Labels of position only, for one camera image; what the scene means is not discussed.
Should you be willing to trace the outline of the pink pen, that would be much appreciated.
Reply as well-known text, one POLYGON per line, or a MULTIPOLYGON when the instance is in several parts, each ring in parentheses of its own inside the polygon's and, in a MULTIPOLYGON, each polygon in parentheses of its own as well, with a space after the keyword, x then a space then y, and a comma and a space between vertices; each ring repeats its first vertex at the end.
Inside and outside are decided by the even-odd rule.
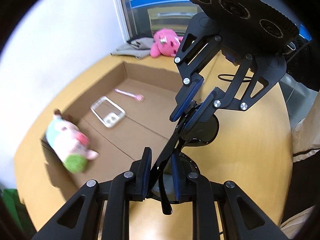
POLYGON ((123 94, 125 96, 129 96, 131 98, 134 98, 135 100, 142 102, 144 100, 144 96, 142 96, 141 94, 132 94, 123 90, 119 90, 119 89, 115 89, 115 92, 119 93, 119 94, 123 94))

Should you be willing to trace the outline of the clear phone case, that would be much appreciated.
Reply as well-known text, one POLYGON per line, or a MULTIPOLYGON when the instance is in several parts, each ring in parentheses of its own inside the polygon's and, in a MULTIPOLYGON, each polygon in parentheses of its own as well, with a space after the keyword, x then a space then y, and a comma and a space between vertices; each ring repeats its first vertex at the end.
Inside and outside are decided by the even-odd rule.
POLYGON ((106 96, 91 105, 91 111, 107 128, 116 126, 125 118, 126 112, 106 96))

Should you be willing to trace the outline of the pink plush toy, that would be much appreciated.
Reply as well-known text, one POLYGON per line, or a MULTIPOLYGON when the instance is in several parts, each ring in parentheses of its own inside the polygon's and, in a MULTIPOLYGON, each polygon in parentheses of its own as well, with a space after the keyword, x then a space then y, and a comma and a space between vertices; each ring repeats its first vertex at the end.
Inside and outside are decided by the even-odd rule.
POLYGON ((183 36, 178 36, 172 29, 161 29, 153 35, 154 44, 150 50, 150 56, 157 58, 161 55, 175 57, 183 36))

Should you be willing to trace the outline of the brown cardboard tray box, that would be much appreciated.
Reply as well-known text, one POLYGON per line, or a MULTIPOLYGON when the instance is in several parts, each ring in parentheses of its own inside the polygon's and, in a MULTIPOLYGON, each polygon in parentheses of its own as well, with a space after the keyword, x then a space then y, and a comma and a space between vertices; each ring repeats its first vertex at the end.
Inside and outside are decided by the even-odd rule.
POLYGON ((86 181, 113 179, 142 157, 146 147, 156 159, 175 128, 169 116, 176 106, 175 96, 182 81, 178 72, 158 68, 154 63, 137 63, 105 58, 80 75, 61 93, 63 118, 78 126, 99 153, 84 172, 68 172, 49 145, 42 144, 47 172, 53 186, 72 193, 86 181), (115 89, 141 94, 144 100, 115 92, 115 89), (125 118, 112 128, 105 127, 91 111, 91 105, 106 96, 125 112, 125 118))

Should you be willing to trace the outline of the black sunglasses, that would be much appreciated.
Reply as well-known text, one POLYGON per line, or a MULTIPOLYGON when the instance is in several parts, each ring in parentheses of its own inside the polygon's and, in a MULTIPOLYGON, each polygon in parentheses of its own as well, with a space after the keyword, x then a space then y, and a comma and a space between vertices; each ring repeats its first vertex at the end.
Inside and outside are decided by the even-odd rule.
POLYGON ((213 142, 219 130, 219 121, 214 114, 217 108, 210 99, 195 104, 188 113, 181 116, 172 136, 164 146, 150 172, 148 196, 157 198, 153 191, 158 185, 162 212, 172 214, 172 204, 180 204, 191 198, 191 186, 187 182, 190 172, 199 174, 199 168, 193 160, 182 153, 185 147, 206 146, 213 142), (174 196, 168 196, 165 189, 164 172, 170 167, 174 196))

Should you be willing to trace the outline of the pig plush green hair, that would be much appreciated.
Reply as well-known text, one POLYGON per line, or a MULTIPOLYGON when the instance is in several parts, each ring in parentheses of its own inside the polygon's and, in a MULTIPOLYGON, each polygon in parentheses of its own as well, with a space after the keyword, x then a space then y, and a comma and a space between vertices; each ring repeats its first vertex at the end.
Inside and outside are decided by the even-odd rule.
POLYGON ((98 152, 89 148, 88 137, 75 124, 64 119, 59 109, 54 111, 45 137, 48 145, 71 173, 84 172, 88 162, 99 157, 98 152))

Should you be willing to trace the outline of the grey folded cloth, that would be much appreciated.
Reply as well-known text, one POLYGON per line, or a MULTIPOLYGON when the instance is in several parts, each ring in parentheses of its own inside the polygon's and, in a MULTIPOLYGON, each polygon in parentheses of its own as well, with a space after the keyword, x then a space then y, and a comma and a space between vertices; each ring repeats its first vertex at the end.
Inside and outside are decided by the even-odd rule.
POLYGON ((111 55, 133 56, 140 60, 150 55, 151 47, 154 44, 151 37, 143 37, 125 43, 111 52, 111 55))

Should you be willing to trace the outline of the green table cloth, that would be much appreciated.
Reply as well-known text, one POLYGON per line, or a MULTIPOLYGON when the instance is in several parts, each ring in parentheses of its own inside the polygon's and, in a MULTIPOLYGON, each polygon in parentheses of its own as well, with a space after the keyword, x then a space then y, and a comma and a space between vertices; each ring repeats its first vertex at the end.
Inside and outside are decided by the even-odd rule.
POLYGON ((4 189, 2 200, 10 217, 13 219, 14 225, 18 227, 25 239, 30 239, 28 233, 29 225, 26 217, 27 213, 24 205, 20 202, 17 190, 4 189))

